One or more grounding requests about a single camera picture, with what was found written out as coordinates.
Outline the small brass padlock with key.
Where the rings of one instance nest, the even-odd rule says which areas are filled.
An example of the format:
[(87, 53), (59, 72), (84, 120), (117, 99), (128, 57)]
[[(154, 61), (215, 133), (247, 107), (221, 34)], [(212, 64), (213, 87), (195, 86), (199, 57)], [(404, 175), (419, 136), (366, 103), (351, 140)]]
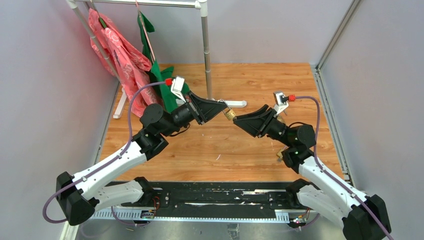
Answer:
[(235, 111), (227, 104), (225, 100), (219, 99), (218, 102), (225, 104), (226, 109), (222, 110), (222, 112), (229, 121), (233, 121), (237, 117)]

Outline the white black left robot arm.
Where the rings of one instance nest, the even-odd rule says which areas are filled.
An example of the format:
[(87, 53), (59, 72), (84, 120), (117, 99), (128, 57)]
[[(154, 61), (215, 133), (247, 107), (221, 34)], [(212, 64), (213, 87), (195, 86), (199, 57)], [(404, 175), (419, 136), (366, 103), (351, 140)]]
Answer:
[(115, 178), (131, 168), (144, 164), (160, 154), (167, 146), (167, 137), (176, 135), (192, 121), (204, 125), (227, 108), (224, 100), (204, 99), (189, 91), (185, 103), (167, 112), (160, 104), (148, 105), (140, 117), (142, 129), (114, 154), (73, 175), (61, 173), (56, 179), (55, 197), (65, 221), (77, 226), (94, 213), (124, 203), (149, 206), (155, 190), (145, 177), (110, 185)]

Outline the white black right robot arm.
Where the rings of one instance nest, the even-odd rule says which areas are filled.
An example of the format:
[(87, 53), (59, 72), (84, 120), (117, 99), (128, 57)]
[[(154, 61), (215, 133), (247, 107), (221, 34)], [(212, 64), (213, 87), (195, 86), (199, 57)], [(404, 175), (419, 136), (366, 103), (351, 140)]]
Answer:
[(385, 201), (356, 189), (328, 169), (311, 150), (316, 133), (309, 124), (288, 126), (264, 105), (236, 116), (233, 123), (253, 137), (269, 137), (286, 145), (280, 154), (285, 165), (303, 178), (286, 188), (286, 204), (316, 211), (342, 229), (347, 240), (382, 240), (392, 232)]

